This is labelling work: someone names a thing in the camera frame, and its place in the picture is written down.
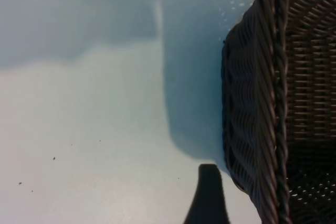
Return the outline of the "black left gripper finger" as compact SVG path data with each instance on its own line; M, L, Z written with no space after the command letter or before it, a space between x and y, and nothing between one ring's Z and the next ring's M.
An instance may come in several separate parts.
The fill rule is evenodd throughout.
M197 189L184 223L229 223L222 178L215 164L199 166Z

